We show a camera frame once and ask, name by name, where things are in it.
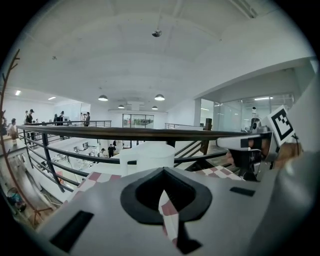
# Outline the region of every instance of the white wall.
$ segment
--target white wall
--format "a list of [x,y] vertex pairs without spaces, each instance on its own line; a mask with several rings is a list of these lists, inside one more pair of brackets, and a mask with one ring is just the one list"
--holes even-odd
[[195,120],[195,110],[198,105],[193,99],[186,99],[168,111],[167,123],[199,126]]
[[210,101],[224,103],[245,98],[272,96],[286,93],[293,93],[295,98],[300,95],[296,74],[292,68],[236,82],[232,85],[211,92],[203,98]]
[[25,111],[33,109],[33,120],[39,119],[41,122],[49,122],[49,119],[54,117],[54,105],[34,100],[26,100],[21,98],[4,97],[3,109],[5,110],[5,118],[7,123],[10,124],[12,118],[16,119],[17,125],[24,124]]
[[92,121],[109,121],[110,116],[108,112],[108,108],[103,105],[98,104],[91,104],[90,106],[90,120]]
[[167,113],[165,112],[148,112],[148,111],[118,111],[110,110],[108,112],[108,119],[111,120],[111,127],[122,127],[123,114],[132,115],[153,115],[153,128],[164,129],[165,123],[167,123]]
[[69,117],[71,121],[80,121],[81,103],[71,103],[65,105],[54,105],[54,113],[58,116],[64,111],[64,117]]

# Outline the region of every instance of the white ceiling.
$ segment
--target white ceiling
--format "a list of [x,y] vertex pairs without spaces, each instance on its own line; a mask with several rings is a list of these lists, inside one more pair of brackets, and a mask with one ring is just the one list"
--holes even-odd
[[[269,0],[53,1],[21,33],[9,85],[109,109],[140,101],[142,111],[167,111],[184,100],[195,59],[228,27],[250,20],[251,8],[262,17],[277,7]],[[101,94],[109,101],[99,102]]]
[[[21,91],[21,93],[18,96],[16,95],[17,90]],[[37,102],[53,104],[53,105],[61,102],[69,101],[68,98],[57,96],[56,94],[45,93],[42,91],[30,90],[25,88],[10,87],[10,86],[5,89],[4,98],[37,101]]]

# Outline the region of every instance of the gray plastic surface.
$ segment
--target gray plastic surface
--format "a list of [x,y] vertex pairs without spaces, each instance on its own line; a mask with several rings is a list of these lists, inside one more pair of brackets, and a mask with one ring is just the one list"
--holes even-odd
[[[319,172],[312,163],[320,155],[304,155],[287,169],[266,172],[261,182],[215,178],[171,168],[173,174],[178,172],[201,183],[212,193],[212,203],[203,217],[185,223],[189,236],[202,244],[188,255],[261,255],[285,239],[311,209],[312,193],[319,184]],[[50,240],[82,210],[94,216],[71,248],[71,255],[182,255],[161,225],[138,223],[120,203],[121,192],[128,184],[155,170],[97,184],[59,209],[39,229],[39,234]],[[255,193],[239,194],[230,191],[233,187]]]

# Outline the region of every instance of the window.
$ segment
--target window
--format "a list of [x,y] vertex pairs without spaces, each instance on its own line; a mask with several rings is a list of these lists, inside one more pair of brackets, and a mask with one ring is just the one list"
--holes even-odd
[[[213,130],[226,132],[250,131],[253,117],[262,120],[282,105],[289,111],[293,104],[294,97],[292,94],[259,96],[223,103],[215,102]],[[252,113],[253,107],[256,108],[256,114]]]
[[122,114],[122,127],[124,128],[154,128],[154,115]]

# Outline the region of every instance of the checkered fabric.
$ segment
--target checkered fabric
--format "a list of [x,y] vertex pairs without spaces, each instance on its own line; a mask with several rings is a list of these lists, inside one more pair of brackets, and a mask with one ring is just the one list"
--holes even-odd
[[[209,169],[198,170],[194,171],[195,174],[205,175],[214,178],[228,178],[232,180],[239,180],[242,179],[235,175],[233,172],[228,170],[223,166],[216,166]],[[99,172],[92,172],[90,173],[82,183],[72,192],[70,198],[63,203],[66,205],[71,200],[76,199],[81,193],[86,191],[87,189],[93,187],[96,183],[103,183],[112,180],[120,179],[120,175],[111,175]],[[174,245],[177,245],[178,239],[178,228],[179,228],[179,213],[177,212],[176,208],[170,201],[166,191],[163,191],[160,200],[159,200],[159,213],[163,216],[163,232],[165,235],[172,241]]]

